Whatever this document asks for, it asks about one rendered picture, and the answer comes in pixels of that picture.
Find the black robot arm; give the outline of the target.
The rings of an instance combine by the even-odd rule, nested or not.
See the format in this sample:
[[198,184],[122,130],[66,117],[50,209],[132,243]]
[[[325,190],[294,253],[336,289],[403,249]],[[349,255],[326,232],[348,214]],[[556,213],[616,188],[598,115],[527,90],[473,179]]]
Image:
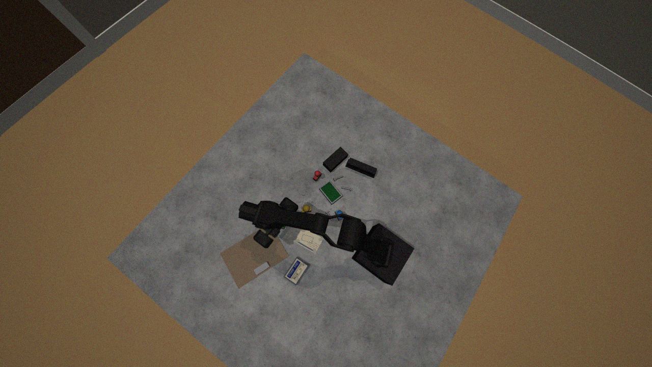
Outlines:
[[[260,201],[258,204],[245,201],[239,208],[238,218],[253,222],[256,228],[264,230],[284,226],[308,230],[321,235],[332,247],[349,252],[365,251],[364,257],[371,260],[372,264],[378,268],[388,268],[393,244],[369,237],[366,234],[365,223],[359,218],[347,214],[328,216],[318,212],[309,214],[286,211],[284,207],[273,201]],[[329,219],[333,218],[344,218],[336,244],[325,233]]]

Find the beige paper card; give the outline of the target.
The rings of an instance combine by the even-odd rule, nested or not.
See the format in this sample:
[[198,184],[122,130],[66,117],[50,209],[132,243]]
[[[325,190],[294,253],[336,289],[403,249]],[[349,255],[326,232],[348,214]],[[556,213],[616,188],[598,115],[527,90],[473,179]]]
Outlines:
[[310,250],[316,255],[316,251],[323,240],[324,238],[321,238],[319,235],[302,229],[296,237],[296,240],[293,240],[293,243],[300,244],[303,248]]

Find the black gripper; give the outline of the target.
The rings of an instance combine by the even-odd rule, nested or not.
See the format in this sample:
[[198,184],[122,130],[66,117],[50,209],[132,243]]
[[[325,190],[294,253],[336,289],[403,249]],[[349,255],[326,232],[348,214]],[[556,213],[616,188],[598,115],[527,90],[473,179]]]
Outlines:
[[[280,202],[279,206],[284,207],[286,211],[297,211],[298,210],[298,205],[291,201],[289,198],[284,198],[282,202]],[[282,228],[282,227],[280,227]],[[258,230],[258,233],[254,235],[254,240],[258,242],[260,245],[262,245],[264,248],[269,248],[271,243],[273,243],[273,239],[270,239],[268,235],[272,235],[272,237],[275,239],[277,235],[280,233],[280,228],[270,228],[266,231],[266,233],[263,233],[261,230]]]

